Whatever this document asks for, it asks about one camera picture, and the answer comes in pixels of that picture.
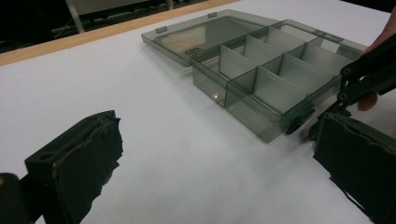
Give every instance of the compartment box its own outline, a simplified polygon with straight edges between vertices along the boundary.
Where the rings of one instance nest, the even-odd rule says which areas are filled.
[[[264,142],[309,119],[364,46],[297,21],[234,10],[142,34]]]

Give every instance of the floor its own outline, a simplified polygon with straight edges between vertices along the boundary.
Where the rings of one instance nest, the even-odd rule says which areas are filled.
[[[205,0],[174,0],[174,8],[185,7],[192,4],[204,2]],[[84,30],[89,32],[91,30],[100,29],[109,25],[121,23],[124,21],[131,21],[149,15],[157,14],[168,10],[164,1],[158,4],[138,4],[129,7],[117,8],[106,12],[82,16],[81,22]],[[65,24],[63,27],[52,30],[55,39],[64,38],[70,35],[77,35],[78,29],[73,23],[73,20]],[[33,46],[33,43],[23,42],[20,40],[2,40],[0,39],[0,53],[8,52],[14,49],[22,49]]]

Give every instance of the table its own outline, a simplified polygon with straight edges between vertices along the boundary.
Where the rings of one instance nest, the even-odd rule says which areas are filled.
[[[0,171],[23,177],[25,158],[79,120],[114,109],[123,157],[82,223],[371,223],[312,159],[313,145],[302,136],[313,120],[264,144],[193,86],[190,68],[141,40],[227,8],[292,19],[363,45],[389,17],[335,0],[241,0],[3,65]],[[395,99],[392,91],[369,112],[351,110],[395,137]]]

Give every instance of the open lid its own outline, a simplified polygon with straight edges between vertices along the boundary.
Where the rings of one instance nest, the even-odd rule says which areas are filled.
[[[191,66],[196,52],[259,31],[277,21],[234,10],[209,13],[142,34],[143,41],[182,66]]]

